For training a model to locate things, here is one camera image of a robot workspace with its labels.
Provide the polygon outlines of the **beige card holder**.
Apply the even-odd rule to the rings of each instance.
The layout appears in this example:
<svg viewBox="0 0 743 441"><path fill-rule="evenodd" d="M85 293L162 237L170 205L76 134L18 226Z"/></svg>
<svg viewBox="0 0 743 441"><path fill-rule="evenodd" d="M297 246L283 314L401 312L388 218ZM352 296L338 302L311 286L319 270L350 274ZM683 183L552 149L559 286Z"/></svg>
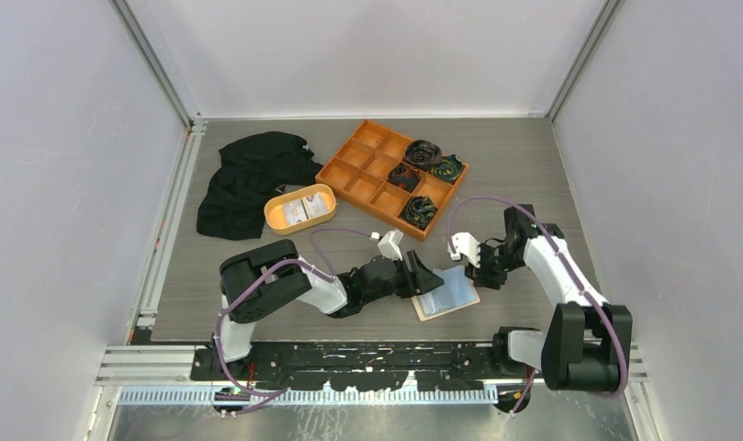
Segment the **beige card holder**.
<svg viewBox="0 0 743 441"><path fill-rule="evenodd" d="M473 282L465 276L464 271L462 266L436 268L433 271L444 284L412 298L412 304L421 322L480 303L477 290Z"/></svg>

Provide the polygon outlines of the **orange oval tray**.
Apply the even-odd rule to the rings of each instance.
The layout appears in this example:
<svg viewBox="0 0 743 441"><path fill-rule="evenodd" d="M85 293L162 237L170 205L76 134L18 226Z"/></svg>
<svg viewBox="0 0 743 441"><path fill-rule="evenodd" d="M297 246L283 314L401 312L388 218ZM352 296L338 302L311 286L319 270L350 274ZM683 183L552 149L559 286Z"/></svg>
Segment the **orange oval tray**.
<svg viewBox="0 0 743 441"><path fill-rule="evenodd" d="M315 184L270 199L264 207L265 222L275 234L288 235L331 220L336 206L332 189Z"/></svg>

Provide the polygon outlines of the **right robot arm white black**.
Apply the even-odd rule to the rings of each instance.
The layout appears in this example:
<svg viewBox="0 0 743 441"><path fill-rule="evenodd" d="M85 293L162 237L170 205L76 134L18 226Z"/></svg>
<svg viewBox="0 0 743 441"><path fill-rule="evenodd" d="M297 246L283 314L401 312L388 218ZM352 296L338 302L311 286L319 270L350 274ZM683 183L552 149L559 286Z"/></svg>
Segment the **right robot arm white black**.
<svg viewBox="0 0 743 441"><path fill-rule="evenodd" d="M633 317L611 304L585 277L562 231L543 223L530 204L504 211L506 235L484 242L468 232L450 237L450 256L467 259L466 276L478 288L499 289L520 268L533 272L554 306L545 331L501 327L494 335L491 364L503 377L528 367L552 390L582 390L613 396L629 377Z"/></svg>

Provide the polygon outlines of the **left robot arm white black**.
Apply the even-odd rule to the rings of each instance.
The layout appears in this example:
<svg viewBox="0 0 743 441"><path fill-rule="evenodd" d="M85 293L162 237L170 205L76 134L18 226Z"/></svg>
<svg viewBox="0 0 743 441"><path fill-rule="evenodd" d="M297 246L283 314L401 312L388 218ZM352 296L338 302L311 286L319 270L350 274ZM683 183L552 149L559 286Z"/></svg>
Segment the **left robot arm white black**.
<svg viewBox="0 0 743 441"><path fill-rule="evenodd" d="M365 265L329 275L301 257L288 239L232 256L219 273L222 310L214 333L213 366L227 379L238 379L248 370L255 325L294 300L341 319L376 300L409 299L445 284L414 251L401 259L376 256Z"/></svg>

